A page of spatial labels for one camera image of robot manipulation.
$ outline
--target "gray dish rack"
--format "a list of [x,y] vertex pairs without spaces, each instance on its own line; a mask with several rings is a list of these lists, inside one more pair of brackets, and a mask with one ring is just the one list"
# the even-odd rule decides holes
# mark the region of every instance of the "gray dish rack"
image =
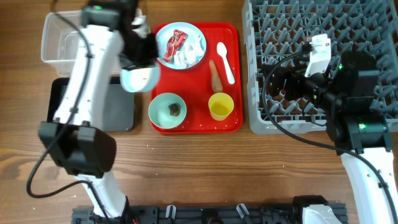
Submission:
[[[268,106],[277,122],[295,134],[325,130],[305,116],[325,124],[325,112],[306,99],[267,97],[262,103],[263,63],[273,65],[301,50],[305,36],[328,34],[332,41],[330,75],[347,50],[365,51],[377,59],[380,76],[372,109],[386,116],[389,129],[398,132],[398,18],[391,0],[245,0],[242,9],[244,44],[248,55],[250,128],[256,134],[280,134],[266,116]],[[293,61],[282,66],[293,66]]]

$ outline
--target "food wrapper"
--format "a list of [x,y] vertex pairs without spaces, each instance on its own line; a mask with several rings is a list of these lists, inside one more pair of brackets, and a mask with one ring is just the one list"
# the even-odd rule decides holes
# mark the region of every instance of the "food wrapper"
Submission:
[[167,42],[167,51],[163,57],[165,62],[171,62],[173,56],[177,50],[182,46],[182,44],[187,39],[188,35],[180,30],[175,29],[174,35]]

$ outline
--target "white spoon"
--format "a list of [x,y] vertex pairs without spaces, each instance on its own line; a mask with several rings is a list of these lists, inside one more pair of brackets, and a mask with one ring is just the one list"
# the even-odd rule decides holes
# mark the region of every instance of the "white spoon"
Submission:
[[220,42],[217,44],[217,53],[223,58],[224,60],[224,66],[225,66],[225,72],[226,72],[226,77],[228,79],[229,84],[235,84],[235,78],[234,75],[232,74],[231,67],[229,66],[228,60],[226,59],[226,47],[225,45]]

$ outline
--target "bowl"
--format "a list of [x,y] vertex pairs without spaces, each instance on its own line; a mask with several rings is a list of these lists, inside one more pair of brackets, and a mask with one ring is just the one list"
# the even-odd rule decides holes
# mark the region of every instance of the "bowl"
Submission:
[[158,31],[158,33],[156,33],[156,41],[157,41],[157,45],[159,46],[159,62],[162,63],[163,65],[165,65],[166,67],[176,69],[176,70],[185,70],[188,68],[192,68],[195,65],[197,65],[205,55],[203,55],[201,57],[197,57],[196,64],[188,65],[185,68],[175,65],[173,62],[174,59],[171,62],[166,62],[163,60],[163,56],[166,54],[166,51],[167,51],[167,48],[166,48],[167,42],[173,36],[175,29],[180,30],[188,35],[184,44],[186,44],[186,43],[194,44],[195,36],[199,35],[201,37],[200,44],[201,44],[202,50],[206,54],[206,39],[199,28],[197,28],[194,25],[189,24],[187,22],[173,22],[173,23],[161,28],[161,30]]
[[[178,103],[180,114],[170,115],[169,105]],[[184,121],[187,115],[187,105],[184,100],[174,93],[163,93],[156,96],[150,103],[148,109],[150,121],[159,128],[172,129]]]

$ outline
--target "wooden table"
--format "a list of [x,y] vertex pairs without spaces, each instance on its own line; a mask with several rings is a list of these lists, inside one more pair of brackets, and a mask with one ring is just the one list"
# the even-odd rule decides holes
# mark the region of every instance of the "wooden table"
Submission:
[[[62,1],[58,10],[77,10],[83,2]],[[136,127],[112,134],[118,143],[114,173],[121,190],[132,205],[159,206],[290,202],[296,195],[319,194],[347,203],[350,223],[357,223],[353,191],[334,151],[250,130],[242,5],[243,1],[230,0],[142,4],[152,27],[175,21],[226,21],[238,29],[245,120],[233,134],[163,136],[150,126],[149,93],[136,95]],[[57,78],[40,59],[49,7],[50,0],[0,4],[0,223],[69,223],[73,208],[91,205],[81,186],[46,199],[32,199],[25,192],[30,170],[44,150],[37,130],[46,119],[51,83]],[[302,136],[331,144],[324,131]],[[393,137],[396,150],[398,134]],[[73,180],[47,159],[33,190],[49,192]]]

